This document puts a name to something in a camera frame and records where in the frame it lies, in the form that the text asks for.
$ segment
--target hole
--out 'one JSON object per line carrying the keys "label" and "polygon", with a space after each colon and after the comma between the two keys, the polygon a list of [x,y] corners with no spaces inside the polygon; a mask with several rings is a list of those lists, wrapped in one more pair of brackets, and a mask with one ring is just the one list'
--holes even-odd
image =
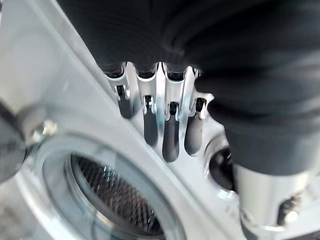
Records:
{"label": "hole", "polygon": [[113,168],[75,154],[70,161],[82,193],[112,224],[131,234],[163,236],[154,209]]}
{"label": "hole", "polygon": [[214,181],[223,189],[236,191],[232,156],[229,147],[217,151],[209,163],[209,171]]}

